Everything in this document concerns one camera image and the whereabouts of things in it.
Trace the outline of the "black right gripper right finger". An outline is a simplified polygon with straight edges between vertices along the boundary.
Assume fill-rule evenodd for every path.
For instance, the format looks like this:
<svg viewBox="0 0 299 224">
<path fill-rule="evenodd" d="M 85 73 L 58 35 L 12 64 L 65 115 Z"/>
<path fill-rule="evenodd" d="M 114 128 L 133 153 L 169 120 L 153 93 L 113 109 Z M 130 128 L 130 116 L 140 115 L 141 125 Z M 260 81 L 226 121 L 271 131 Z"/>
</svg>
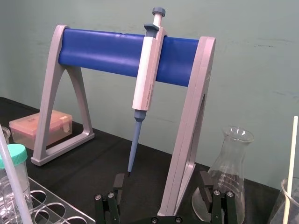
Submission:
<svg viewBox="0 0 299 224">
<path fill-rule="evenodd" d="M 211 220 L 206 224 L 233 224 L 234 223 L 234 193 L 222 193 L 214 189 L 211 176 L 206 171 L 199 173 L 199 192 L 204 201 Z"/>
</svg>

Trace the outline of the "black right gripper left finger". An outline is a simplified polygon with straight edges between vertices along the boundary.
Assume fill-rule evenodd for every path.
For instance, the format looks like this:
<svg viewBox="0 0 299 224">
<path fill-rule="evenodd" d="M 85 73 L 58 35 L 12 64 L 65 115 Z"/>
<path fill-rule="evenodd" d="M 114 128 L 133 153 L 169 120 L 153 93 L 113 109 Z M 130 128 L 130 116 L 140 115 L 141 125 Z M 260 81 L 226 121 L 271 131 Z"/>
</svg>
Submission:
<svg viewBox="0 0 299 224">
<path fill-rule="evenodd" d="M 97 194 L 94 197 L 95 203 L 95 223 L 106 224 L 107 219 L 105 213 L 110 215 L 112 224 L 120 224 L 120 204 L 123 193 L 125 174 L 119 173 L 115 176 L 113 190 L 108 192 L 105 196 Z"/>
</svg>

